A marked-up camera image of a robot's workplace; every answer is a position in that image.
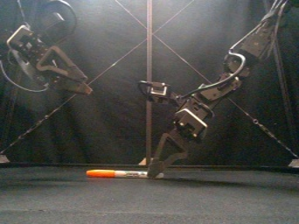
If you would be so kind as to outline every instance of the orange marker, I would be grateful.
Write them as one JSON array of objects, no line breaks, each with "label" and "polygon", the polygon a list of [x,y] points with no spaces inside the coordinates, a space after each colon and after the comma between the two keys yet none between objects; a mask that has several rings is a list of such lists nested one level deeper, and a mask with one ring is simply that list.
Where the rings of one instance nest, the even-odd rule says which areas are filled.
[{"label": "orange marker", "polygon": [[[108,178],[108,179],[146,179],[146,171],[113,171],[113,170],[90,170],[86,171],[89,178]],[[156,179],[162,178],[164,175],[158,173]]]}]

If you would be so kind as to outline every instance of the cable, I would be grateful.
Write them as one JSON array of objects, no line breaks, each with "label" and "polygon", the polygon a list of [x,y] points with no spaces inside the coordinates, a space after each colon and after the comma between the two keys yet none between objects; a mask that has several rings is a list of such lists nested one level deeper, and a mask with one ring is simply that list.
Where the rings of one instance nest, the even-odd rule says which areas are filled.
[{"label": "cable", "polygon": [[225,80],[217,81],[216,83],[212,83],[208,86],[201,85],[197,89],[192,90],[188,94],[182,95],[181,96],[182,99],[189,97],[190,95],[201,92],[202,90],[206,90],[206,89],[210,89],[210,88],[216,88],[217,86],[220,86],[221,84],[227,83],[229,80],[232,80],[239,75],[240,71],[244,68],[247,59],[245,59],[245,57],[241,54],[231,52],[231,49],[228,50],[228,55],[240,57],[241,63],[240,63],[240,66],[237,68],[237,71]]},{"label": "cable", "polygon": [[8,77],[6,73],[5,73],[5,69],[4,69],[4,64],[2,64],[2,61],[0,60],[0,68],[1,68],[1,73],[4,75],[4,78],[10,82],[10,84],[13,84],[17,88],[20,88],[21,90],[24,91],[28,91],[28,92],[32,92],[32,93],[40,93],[40,92],[44,92],[45,90],[48,90],[48,86],[45,87],[45,89],[40,89],[40,90],[34,90],[34,89],[29,89],[29,88],[25,88],[25,87],[21,87],[18,84],[16,84],[10,78]]}]

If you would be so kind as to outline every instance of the dark background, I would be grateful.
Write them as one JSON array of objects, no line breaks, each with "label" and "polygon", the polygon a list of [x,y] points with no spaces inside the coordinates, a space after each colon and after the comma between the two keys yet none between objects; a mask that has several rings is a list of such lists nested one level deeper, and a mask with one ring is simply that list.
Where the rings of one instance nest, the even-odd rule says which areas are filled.
[{"label": "dark background", "polygon": [[[146,74],[146,1],[66,2],[77,14],[78,24],[60,48],[92,81],[93,92],[69,100],[5,155],[14,162],[134,165],[145,157],[145,98],[136,83],[145,80]],[[21,3],[25,18],[33,24],[36,2],[22,0]],[[265,14],[264,3],[153,0],[153,81],[168,83],[177,94],[206,84],[206,80],[216,81],[229,47]],[[229,97],[295,153],[299,153],[295,144],[299,127],[297,15],[297,9],[288,12],[277,37],[287,91],[281,89],[271,56]],[[2,37],[5,30],[13,32],[21,24],[16,1],[1,1],[0,18]],[[38,88],[5,60],[2,46],[1,58],[10,77],[28,88]],[[70,96],[54,91],[24,92],[0,77],[1,150]],[[241,109],[223,100],[215,108],[216,117],[206,121],[204,141],[190,144],[189,157],[180,164],[288,165],[291,154]],[[153,105],[153,151],[161,134],[172,127],[173,111],[170,106]]]}]

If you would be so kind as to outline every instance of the black surface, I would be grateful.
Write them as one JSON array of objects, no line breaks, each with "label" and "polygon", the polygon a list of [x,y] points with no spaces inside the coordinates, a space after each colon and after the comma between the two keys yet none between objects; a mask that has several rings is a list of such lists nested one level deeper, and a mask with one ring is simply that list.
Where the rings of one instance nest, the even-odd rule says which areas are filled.
[{"label": "black surface", "polygon": [[90,169],[1,168],[0,223],[297,223],[297,174],[168,170],[150,180],[86,178]]}]

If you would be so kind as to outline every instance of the metal pole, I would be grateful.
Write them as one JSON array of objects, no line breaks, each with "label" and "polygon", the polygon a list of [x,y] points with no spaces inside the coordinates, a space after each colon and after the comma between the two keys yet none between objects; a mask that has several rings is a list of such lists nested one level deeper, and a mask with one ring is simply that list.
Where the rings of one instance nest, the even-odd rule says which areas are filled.
[{"label": "metal pole", "polygon": [[[146,81],[152,81],[152,36],[153,36],[153,2],[146,0]],[[145,102],[145,165],[152,156],[152,103]]]},{"label": "metal pole", "polygon": [[[271,3],[268,0],[264,0],[264,7],[265,7],[265,12],[268,12],[271,8]],[[279,50],[279,44],[276,40],[275,40],[275,47],[273,47],[273,55],[275,55],[275,67],[276,67],[277,79],[279,79],[283,102],[284,102],[284,115],[285,115],[287,127],[289,129],[292,146],[297,150],[299,139],[297,139],[296,130],[295,130],[295,115],[292,112],[291,100],[288,97],[284,65],[283,65],[283,60],[281,60],[281,55]]]}]

